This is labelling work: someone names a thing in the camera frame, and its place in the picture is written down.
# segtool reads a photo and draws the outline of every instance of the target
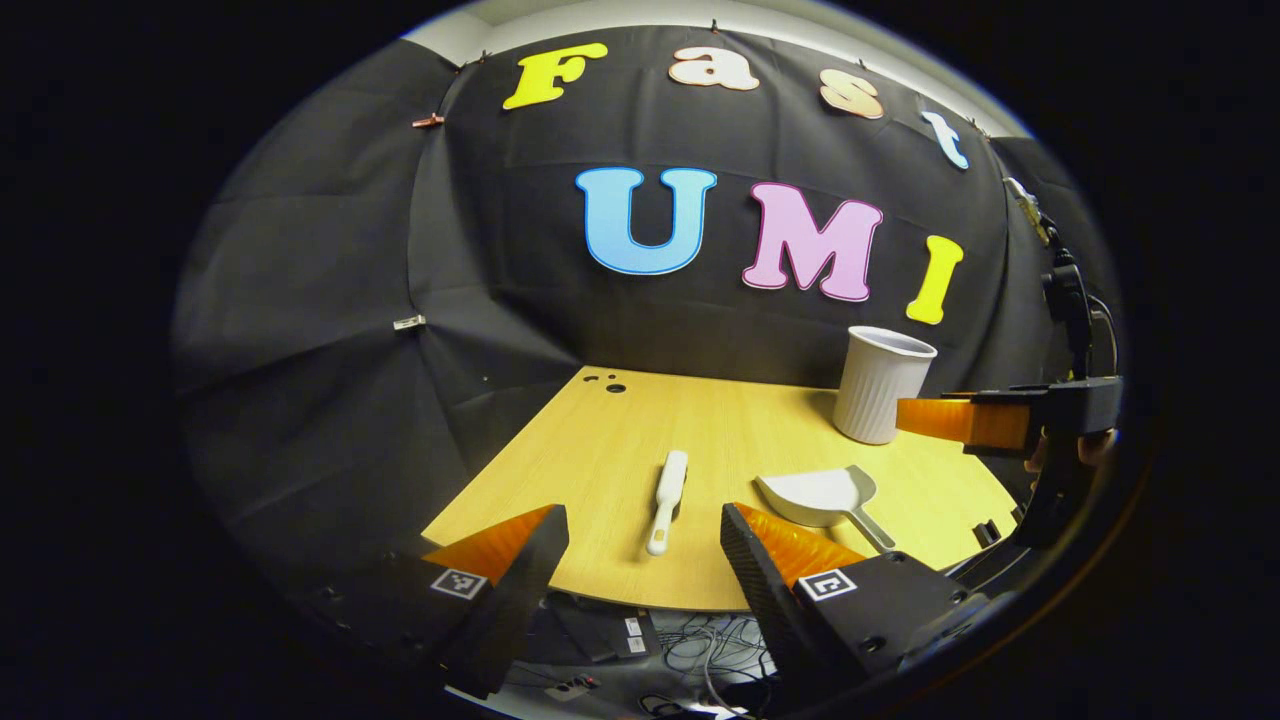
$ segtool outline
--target white cup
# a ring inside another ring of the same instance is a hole
[[[832,421],[846,436],[868,445],[897,437],[897,401],[915,397],[938,351],[914,337],[854,325],[840,378]]]

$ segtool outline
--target yellow letter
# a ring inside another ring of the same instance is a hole
[[[878,95],[876,86],[860,77],[841,70],[826,69],[818,73],[822,87],[818,92],[832,108],[840,108],[868,120],[884,117],[884,108],[873,97]]]
[[[596,59],[608,54],[608,47],[600,42],[593,42],[525,58],[520,61],[520,67],[525,68],[525,72],[521,73],[520,83],[516,85],[516,94],[502,101],[502,109],[511,110],[534,102],[556,100],[564,95],[563,87],[556,87],[556,78],[573,82],[582,77],[582,70],[586,69],[586,60],[582,58]]]
[[[751,77],[746,58],[719,47],[684,47],[676,50],[676,63],[667,70],[671,79],[685,85],[723,85],[730,90],[755,90],[760,81]]]
[[[924,272],[920,293],[906,306],[906,316],[936,325],[942,322],[942,299],[956,263],[964,260],[964,250],[941,234],[931,234],[925,245],[929,246],[929,269]]]

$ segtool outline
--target clip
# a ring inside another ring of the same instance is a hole
[[[413,120],[413,127],[416,128],[429,128],[433,126],[439,126],[444,123],[444,115],[436,115],[431,113],[430,118],[422,118],[421,120]]]
[[[982,129],[982,127],[978,126],[978,118],[968,118],[968,120],[969,124],[973,126],[973,129],[978,131],[978,135],[980,135],[986,140],[991,140],[991,133],[988,133],[987,131]]]
[[[404,318],[403,320],[396,320],[392,323],[392,329],[396,332],[407,331],[410,328],[416,328],[419,325],[425,325],[426,318],[422,315],[413,315],[412,318]]]
[[[1036,234],[1039,236],[1041,242],[1044,243],[1044,247],[1048,247],[1050,234],[1048,234],[1048,228],[1044,227],[1046,223],[1043,222],[1046,218],[1039,211],[1039,201],[1036,199],[1034,195],[1027,192],[1027,188],[1023,187],[1023,183],[1018,182],[1014,178],[1005,178],[1005,187],[1007,187],[1009,191],[1014,195],[1014,200],[1018,201],[1018,205],[1023,209],[1023,213],[1027,215],[1027,219],[1032,223],[1032,227],[1036,228]]]

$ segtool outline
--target wooden table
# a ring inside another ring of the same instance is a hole
[[[978,523],[1012,532],[1012,498],[960,443],[908,432],[883,446],[859,443],[831,424],[835,401],[833,389],[582,368],[422,537],[448,544],[559,502],[570,544],[553,588],[648,607],[741,611],[746,600],[719,546],[721,506],[772,511],[756,475],[859,465],[879,486],[868,512],[897,550],[932,568],[977,552]],[[644,544],[669,450],[689,454],[689,474],[669,548],[653,557]],[[847,521],[813,532],[876,555]]]

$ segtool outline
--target letter m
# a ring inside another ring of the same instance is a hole
[[[878,208],[846,200],[819,231],[804,196],[790,184],[756,183],[751,197],[760,202],[760,243],[755,264],[742,272],[742,282],[767,290],[786,287],[787,275],[782,272],[786,249],[800,290],[809,290],[829,264],[831,273],[818,286],[823,295],[850,302],[870,297],[867,266],[872,236],[884,219]]]

